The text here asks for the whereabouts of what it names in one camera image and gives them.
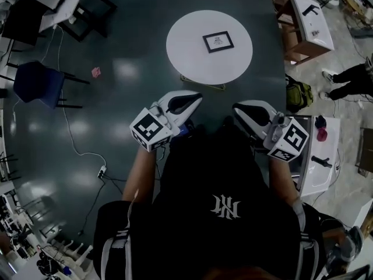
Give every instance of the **white round table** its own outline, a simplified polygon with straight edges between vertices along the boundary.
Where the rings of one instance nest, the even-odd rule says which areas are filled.
[[[209,53],[203,36],[225,31],[234,48]],[[180,18],[168,33],[166,49],[181,75],[206,85],[237,79],[252,58],[252,42],[245,27],[235,18],[213,10],[192,12]]]

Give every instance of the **dark green floor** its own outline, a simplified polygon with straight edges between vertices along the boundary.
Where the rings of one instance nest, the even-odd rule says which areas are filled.
[[[271,0],[111,1],[118,9],[107,23],[109,37],[103,38],[93,31],[78,43],[65,34],[60,58],[62,71],[92,82],[84,85],[65,81],[65,97],[83,105],[81,110],[67,110],[76,146],[80,152],[102,154],[112,177],[127,177],[138,148],[129,124],[142,108],[168,91],[191,89],[203,93],[203,103],[192,118],[195,124],[204,123],[211,131],[231,113],[232,104],[240,100],[266,100],[284,110],[283,52]],[[88,7],[101,8],[94,1],[83,2]],[[187,13],[204,9],[236,18],[252,39],[254,55],[249,68],[229,83],[225,92],[182,83],[167,57],[166,38],[171,26]],[[48,37],[40,38],[32,51],[13,53],[12,62],[41,60],[52,30],[46,34]],[[44,64],[57,68],[60,39],[61,30],[57,29]],[[98,79],[91,76],[94,67],[101,68]],[[39,101],[16,106],[16,132],[12,133],[12,106],[16,101],[13,95],[5,102],[4,136],[7,153],[19,158],[10,164],[10,169],[17,169],[22,176],[15,181],[22,204],[43,197],[51,212],[38,227],[51,221],[61,222],[65,224],[66,237],[91,243],[97,210],[120,198],[118,190],[108,183],[88,220],[85,235],[77,238],[101,186],[97,173],[103,161],[96,156],[76,155],[62,110],[50,110]]]

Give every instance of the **green backpack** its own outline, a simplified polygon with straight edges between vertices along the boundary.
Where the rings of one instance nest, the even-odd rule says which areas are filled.
[[[308,107],[314,102],[310,85],[295,81],[286,75],[286,109],[292,113]]]

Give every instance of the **person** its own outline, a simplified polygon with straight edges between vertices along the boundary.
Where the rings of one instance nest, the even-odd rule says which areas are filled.
[[[321,99],[338,100],[354,94],[373,96],[373,66],[368,57],[364,64],[358,64],[338,75],[328,71],[323,71],[322,75],[330,83],[349,83],[331,92],[320,92]]]
[[[268,187],[231,117],[214,134],[196,128],[173,138],[152,202],[155,169],[156,152],[140,147],[122,201],[98,212],[93,261],[101,280],[296,279],[302,262],[298,278],[311,279],[325,265],[325,252],[312,248],[300,261],[302,237],[323,250],[326,224],[301,203],[288,164],[269,159]],[[344,237],[341,223],[325,219]]]

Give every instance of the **picture frame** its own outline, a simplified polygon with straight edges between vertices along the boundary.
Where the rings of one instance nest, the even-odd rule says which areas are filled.
[[[209,53],[234,48],[234,44],[228,31],[205,35],[203,36],[203,41],[205,42]]]

